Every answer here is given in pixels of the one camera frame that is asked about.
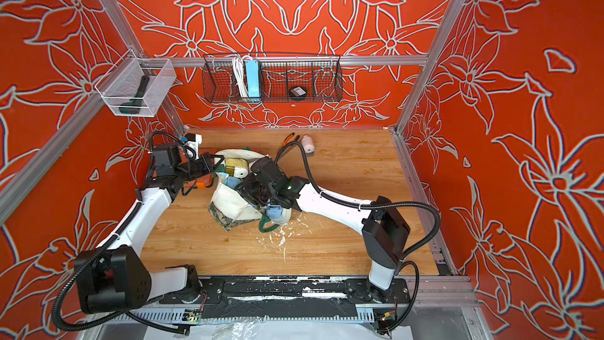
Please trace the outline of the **cream tote bag green handles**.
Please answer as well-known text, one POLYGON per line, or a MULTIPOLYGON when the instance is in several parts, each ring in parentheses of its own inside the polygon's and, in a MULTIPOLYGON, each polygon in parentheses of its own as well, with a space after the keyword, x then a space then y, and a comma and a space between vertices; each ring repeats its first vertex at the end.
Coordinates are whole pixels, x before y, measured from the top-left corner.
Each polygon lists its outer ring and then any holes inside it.
MULTIPOLYGON (((223 155, 226 158, 241 158, 247 160, 250 167, 261 159, 263 154, 244 149, 226 149, 218 151, 216 154, 223 155)), ((216 169, 216 189, 212 195, 209 212, 215 221, 225 230, 248 224, 254 221, 259 222, 260 232, 271 232, 280 225, 287 224, 291 218, 291 209, 284 209, 285 216, 282 220, 271 221, 265 213, 266 207, 256 207, 250 205, 235 190, 243 179, 237 179, 225 173, 224 161, 216 169)))

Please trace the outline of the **pink pencil sharpener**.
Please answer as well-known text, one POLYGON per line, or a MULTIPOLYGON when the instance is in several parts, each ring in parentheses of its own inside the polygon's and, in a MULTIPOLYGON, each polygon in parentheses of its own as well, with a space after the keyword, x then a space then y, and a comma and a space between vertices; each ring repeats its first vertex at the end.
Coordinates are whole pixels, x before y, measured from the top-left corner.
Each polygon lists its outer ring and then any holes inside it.
POLYGON ((300 140, 301 145, 304 148, 305 154, 313 156, 316 151, 316 146, 313 138, 310 135, 304 135, 300 140))

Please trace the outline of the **yellow pencil sharpener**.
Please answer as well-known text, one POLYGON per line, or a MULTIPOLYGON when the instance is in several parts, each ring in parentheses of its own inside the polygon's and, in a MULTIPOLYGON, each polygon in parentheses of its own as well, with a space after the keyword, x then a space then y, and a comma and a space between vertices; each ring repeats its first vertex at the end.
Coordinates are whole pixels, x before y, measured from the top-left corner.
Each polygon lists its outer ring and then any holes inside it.
POLYGON ((249 174, 249 164, 241 158, 226 158, 224 168, 226 174, 237 179, 245 179, 249 174))

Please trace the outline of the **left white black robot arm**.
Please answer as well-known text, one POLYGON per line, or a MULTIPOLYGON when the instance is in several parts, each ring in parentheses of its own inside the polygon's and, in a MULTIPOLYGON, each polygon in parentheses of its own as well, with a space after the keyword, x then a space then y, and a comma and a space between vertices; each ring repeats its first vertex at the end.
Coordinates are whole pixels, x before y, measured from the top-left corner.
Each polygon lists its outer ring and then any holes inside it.
POLYGON ((188 182, 211 176, 224 158, 198 154, 189 146, 167 143, 154 148, 136 200, 124 218, 94 250, 75 260, 75 285, 86 314, 139 309, 151 298, 175 294, 185 301, 201 296, 195 267, 149 272, 140 255, 164 211, 185 192, 188 182))

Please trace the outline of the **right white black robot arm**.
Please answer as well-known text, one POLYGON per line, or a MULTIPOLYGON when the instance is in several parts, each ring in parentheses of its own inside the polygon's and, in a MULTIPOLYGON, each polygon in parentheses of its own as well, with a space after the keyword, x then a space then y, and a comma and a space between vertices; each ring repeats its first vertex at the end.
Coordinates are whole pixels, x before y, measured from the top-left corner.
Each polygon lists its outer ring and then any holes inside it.
POLYGON ((254 162, 235 190, 253 206, 312 213, 360 234, 371 259, 368 283, 379 291, 388 291, 402 268, 411 228, 388 198, 359 200, 323 190, 308 178, 287 176, 269 157, 254 162))

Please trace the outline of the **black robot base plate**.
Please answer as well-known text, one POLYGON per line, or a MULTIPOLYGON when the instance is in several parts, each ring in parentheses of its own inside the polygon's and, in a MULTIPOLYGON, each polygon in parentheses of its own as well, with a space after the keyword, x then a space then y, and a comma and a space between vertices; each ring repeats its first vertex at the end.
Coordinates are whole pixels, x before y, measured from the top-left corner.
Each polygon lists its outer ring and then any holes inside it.
POLYGON ((369 323, 404 310, 411 300, 405 280, 387 291, 368 278, 346 276, 206 276, 201 292, 186 300, 176 293, 160 300, 184 310, 182 318, 210 320, 317 320, 369 323))

